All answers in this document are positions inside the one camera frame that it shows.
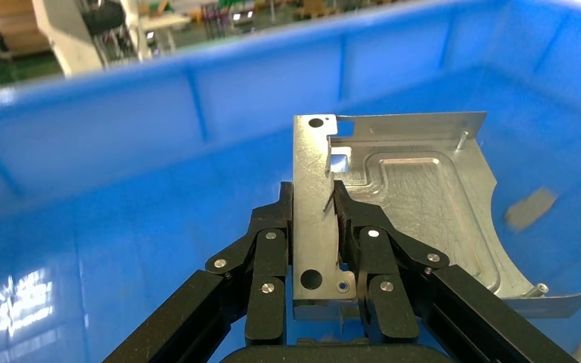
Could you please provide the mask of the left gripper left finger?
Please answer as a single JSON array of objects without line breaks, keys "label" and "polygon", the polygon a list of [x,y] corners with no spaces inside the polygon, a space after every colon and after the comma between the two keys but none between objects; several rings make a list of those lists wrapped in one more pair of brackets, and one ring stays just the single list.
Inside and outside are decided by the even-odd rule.
[{"label": "left gripper left finger", "polygon": [[245,318],[245,346],[225,362],[264,362],[286,342],[286,276],[293,187],[253,210],[243,237],[206,262],[140,324],[107,362],[207,362]]}]

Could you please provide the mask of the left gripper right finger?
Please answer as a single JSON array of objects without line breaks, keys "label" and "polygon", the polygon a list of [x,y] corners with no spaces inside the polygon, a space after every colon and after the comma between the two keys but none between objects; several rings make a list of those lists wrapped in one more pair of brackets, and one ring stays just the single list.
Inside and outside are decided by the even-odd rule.
[{"label": "left gripper right finger", "polygon": [[397,231],[377,205],[333,191],[365,335],[401,360],[571,362],[573,357],[439,250]]}]

